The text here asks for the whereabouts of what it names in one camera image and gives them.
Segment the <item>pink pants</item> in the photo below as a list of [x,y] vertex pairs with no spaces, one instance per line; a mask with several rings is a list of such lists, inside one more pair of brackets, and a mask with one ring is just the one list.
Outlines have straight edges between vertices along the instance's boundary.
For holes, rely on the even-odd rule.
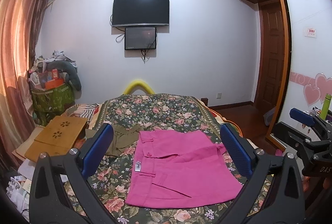
[[201,131],[141,131],[126,203],[184,209],[233,200],[242,185],[226,166],[225,152]]

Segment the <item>olive green garment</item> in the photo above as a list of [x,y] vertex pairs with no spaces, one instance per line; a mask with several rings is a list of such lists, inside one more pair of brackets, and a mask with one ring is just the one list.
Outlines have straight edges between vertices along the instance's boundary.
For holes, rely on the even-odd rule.
[[105,153],[105,156],[119,157],[126,148],[138,140],[141,126],[136,124],[131,128],[126,129],[121,125],[114,125],[112,128],[114,137]]

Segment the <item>striped cloth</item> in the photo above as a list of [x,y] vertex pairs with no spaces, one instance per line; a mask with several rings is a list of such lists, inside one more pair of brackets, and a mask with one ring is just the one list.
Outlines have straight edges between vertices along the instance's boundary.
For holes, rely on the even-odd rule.
[[86,118],[90,125],[93,117],[99,112],[99,104],[75,104],[66,109],[62,116]]

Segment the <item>green bottle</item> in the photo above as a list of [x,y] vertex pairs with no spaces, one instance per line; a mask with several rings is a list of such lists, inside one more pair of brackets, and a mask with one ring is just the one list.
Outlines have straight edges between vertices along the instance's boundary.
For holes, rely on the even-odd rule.
[[327,117],[330,103],[331,103],[331,95],[330,94],[326,94],[325,95],[325,100],[323,101],[323,106],[322,106],[322,109],[321,109],[321,112],[320,112],[320,118],[322,120],[324,120],[324,121],[325,121],[325,119]]

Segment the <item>wooden door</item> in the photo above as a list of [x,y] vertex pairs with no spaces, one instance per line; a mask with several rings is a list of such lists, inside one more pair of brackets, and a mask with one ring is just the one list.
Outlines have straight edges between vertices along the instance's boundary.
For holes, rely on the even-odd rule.
[[284,67],[284,23],[281,4],[259,6],[261,19],[261,62],[256,107],[262,113],[273,109],[278,100]]

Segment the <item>green storage bag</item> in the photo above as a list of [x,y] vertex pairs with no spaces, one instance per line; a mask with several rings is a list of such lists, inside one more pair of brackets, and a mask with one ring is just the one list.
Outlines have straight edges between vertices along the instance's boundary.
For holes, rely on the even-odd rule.
[[73,90],[67,84],[45,91],[35,89],[31,94],[34,112],[42,126],[75,104]]

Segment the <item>grey neck pillow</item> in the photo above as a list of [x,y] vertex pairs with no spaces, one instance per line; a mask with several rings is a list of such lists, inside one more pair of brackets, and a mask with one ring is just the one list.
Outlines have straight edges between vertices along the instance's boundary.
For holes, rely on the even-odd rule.
[[76,91],[82,90],[81,81],[77,74],[77,69],[68,61],[51,61],[45,64],[45,70],[52,71],[53,69],[60,70],[67,74],[65,82],[71,83]]

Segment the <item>orange box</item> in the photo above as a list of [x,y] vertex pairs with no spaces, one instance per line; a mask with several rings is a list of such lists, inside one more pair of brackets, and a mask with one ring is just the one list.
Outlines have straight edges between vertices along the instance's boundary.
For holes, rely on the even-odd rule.
[[54,89],[54,88],[57,88],[57,87],[61,86],[62,84],[64,84],[63,79],[53,79],[53,80],[47,81],[45,83],[45,89],[46,90],[51,90],[51,89]]

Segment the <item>floral bed cover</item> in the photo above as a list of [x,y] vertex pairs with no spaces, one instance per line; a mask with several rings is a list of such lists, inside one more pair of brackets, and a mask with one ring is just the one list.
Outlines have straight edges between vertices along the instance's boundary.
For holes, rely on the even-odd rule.
[[88,183],[118,223],[216,223],[247,182],[220,139],[222,119],[197,99],[122,95],[66,117],[108,123],[111,149]]

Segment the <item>wooden wardrobe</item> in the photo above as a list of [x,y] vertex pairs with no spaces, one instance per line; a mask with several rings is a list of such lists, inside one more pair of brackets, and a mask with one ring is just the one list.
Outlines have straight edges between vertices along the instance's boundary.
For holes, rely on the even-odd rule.
[[331,0],[247,0],[259,6],[280,2],[284,23],[284,67],[271,125],[285,122],[313,138],[290,118],[292,108],[322,107],[331,93]]

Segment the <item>pink striped curtain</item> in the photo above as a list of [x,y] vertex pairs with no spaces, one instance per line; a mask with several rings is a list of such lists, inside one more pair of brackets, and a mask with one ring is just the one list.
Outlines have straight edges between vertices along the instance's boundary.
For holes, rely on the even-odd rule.
[[1,162],[16,167],[12,151],[34,130],[28,71],[35,60],[49,0],[1,0]]

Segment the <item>yellow foam bed rail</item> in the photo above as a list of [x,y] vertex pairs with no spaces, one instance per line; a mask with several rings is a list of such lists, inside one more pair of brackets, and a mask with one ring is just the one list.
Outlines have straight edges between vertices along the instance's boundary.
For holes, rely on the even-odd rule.
[[155,91],[143,80],[133,80],[124,90],[123,94],[132,94],[137,88],[140,88],[146,94],[155,94]]

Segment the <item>small black wall monitor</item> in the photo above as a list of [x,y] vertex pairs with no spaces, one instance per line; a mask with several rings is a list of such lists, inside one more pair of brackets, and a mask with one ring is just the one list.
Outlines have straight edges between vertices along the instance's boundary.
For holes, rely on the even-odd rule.
[[125,50],[154,50],[156,49],[156,27],[126,27],[124,33]]

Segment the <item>wall mounted black television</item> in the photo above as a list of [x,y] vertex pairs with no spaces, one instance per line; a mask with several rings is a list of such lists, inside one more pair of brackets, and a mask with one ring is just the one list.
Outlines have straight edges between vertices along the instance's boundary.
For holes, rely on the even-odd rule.
[[168,26],[169,0],[114,0],[113,27]]

